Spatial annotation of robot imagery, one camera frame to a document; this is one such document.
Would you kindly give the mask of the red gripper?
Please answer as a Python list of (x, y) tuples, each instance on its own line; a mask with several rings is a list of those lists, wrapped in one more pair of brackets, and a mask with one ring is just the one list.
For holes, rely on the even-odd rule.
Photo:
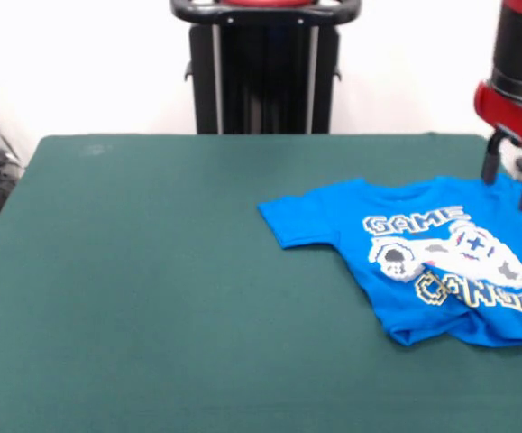
[[(481, 168), (481, 179), (492, 185), (499, 172), (501, 142), (508, 140), (514, 148), (522, 148), (522, 106), (502, 96), (486, 82), (477, 86), (473, 106), (478, 117), (496, 128), (487, 142)], [(517, 160), (517, 168), (522, 175), (522, 157)], [(522, 211), (522, 193), (519, 209)]]

